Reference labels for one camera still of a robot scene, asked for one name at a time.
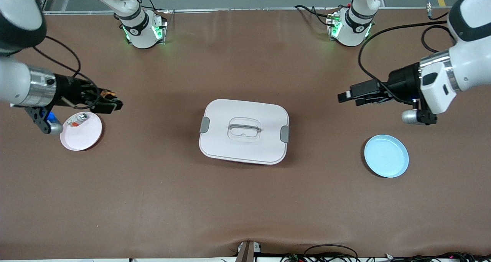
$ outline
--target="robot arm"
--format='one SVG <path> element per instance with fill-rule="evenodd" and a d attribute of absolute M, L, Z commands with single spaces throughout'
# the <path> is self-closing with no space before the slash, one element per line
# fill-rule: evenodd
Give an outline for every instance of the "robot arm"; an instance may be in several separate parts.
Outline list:
<path fill-rule="evenodd" d="M 346 46 L 360 44 L 370 30 L 373 17 L 380 7 L 380 0 L 353 0 L 349 8 L 342 8 L 330 20 L 330 36 Z"/>
<path fill-rule="evenodd" d="M 123 103 L 90 82 L 55 74 L 14 59 L 11 55 L 44 40 L 46 23 L 39 0 L 0 0 L 0 101 L 23 107 L 45 134 L 59 134 L 63 126 L 51 113 L 54 106 L 90 105 L 95 113 L 111 113 Z"/>
<path fill-rule="evenodd" d="M 128 43 L 145 49 L 165 41 L 167 19 L 142 9 L 137 0 L 100 0 L 109 6 L 123 24 Z"/>
<path fill-rule="evenodd" d="M 393 99 L 388 88 L 414 108 L 403 112 L 407 124 L 436 124 L 459 91 L 491 84 L 491 0 L 458 0 L 450 10 L 449 29 L 456 44 L 389 74 L 384 86 L 376 80 L 351 86 L 339 102 L 356 105 Z"/>

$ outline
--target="brown tablecloth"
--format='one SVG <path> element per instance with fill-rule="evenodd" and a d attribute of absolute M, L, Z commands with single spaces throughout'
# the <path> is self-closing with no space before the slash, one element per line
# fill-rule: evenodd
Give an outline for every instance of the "brown tablecloth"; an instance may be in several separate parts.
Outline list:
<path fill-rule="evenodd" d="M 263 252 L 318 243 L 360 255 L 490 252 L 489 88 L 458 94 L 433 126 L 401 122 L 396 102 L 356 107 L 337 94 L 368 80 L 359 47 L 328 40 L 295 11 L 170 16 L 165 45 L 138 50 L 106 16 L 49 16 L 48 35 L 72 47 L 82 72 L 116 91 L 123 109 L 101 115 L 103 140 L 71 152 L 22 109 L 0 106 L 0 258 L 209 257 L 245 239 Z M 424 10 L 382 10 L 373 31 L 425 21 Z M 423 28 L 373 40 L 363 61 L 385 80 L 419 61 Z M 433 48 L 450 41 L 428 33 Z M 75 66 L 55 43 L 40 49 Z M 56 66 L 32 50 L 25 63 Z M 219 98 L 274 103 L 291 143 L 275 166 L 205 157 L 199 126 Z M 75 113 L 55 108 L 63 121 Z M 399 178 L 363 164 L 364 143 L 393 135 L 410 154 Z"/>

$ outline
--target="small object on plate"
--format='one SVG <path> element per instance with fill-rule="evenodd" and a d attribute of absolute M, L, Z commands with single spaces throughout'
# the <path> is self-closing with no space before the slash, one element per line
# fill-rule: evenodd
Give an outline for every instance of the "small object on plate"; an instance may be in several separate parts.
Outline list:
<path fill-rule="evenodd" d="M 376 135 L 365 145 L 365 161 L 368 167 L 384 178 L 396 178 L 409 166 L 409 154 L 404 145 L 395 137 Z"/>
<path fill-rule="evenodd" d="M 74 117 L 77 120 L 83 119 L 83 124 L 71 126 L 70 123 L 73 123 L 72 119 Z M 92 147 L 97 143 L 101 135 L 102 121 L 96 114 L 91 112 L 76 113 L 63 124 L 60 141 L 68 150 L 81 151 Z"/>
<path fill-rule="evenodd" d="M 288 122 L 278 105 L 218 99 L 206 107 L 199 148 L 211 158 L 276 164 L 286 155 Z"/>
<path fill-rule="evenodd" d="M 86 113 L 81 113 L 78 115 L 73 115 L 66 122 L 70 127 L 78 127 L 89 117 Z"/>

